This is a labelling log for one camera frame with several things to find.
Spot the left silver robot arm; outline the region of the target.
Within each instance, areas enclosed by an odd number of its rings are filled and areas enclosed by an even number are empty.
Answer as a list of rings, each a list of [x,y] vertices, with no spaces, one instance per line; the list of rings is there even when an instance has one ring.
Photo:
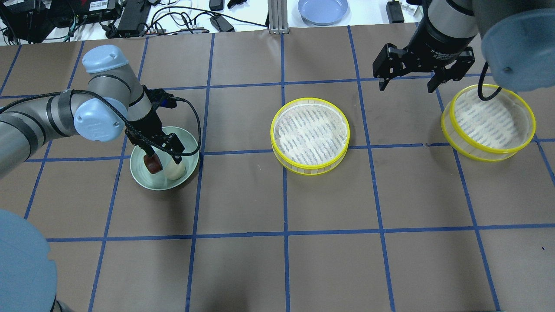
[[[162,89],[139,83],[121,49],[106,44],[82,59],[90,74],[86,90],[67,89],[16,100],[1,108],[1,176],[33,156],[49,141],[82,136],[107,142],[125,132],[145,152],[151,174],[163,170],[157,151],[178,166],[186,152],[174,133],[164,133],[156,113],[178,100]],[[45,237],[23,217],[1,211],[1,310],[69,312],[57,298],[57,266]]]

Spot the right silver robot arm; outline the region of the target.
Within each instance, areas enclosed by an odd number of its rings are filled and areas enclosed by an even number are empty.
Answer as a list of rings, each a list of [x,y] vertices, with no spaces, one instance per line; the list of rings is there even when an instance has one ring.
[[[408,45],[387,43],[373,61],[383,91],[413,72],[432,73],[428,91],[462,79],[480,50],[498,87],[533,91],[555,83],[555,9],[552,0],[411,0],[423,17]]]

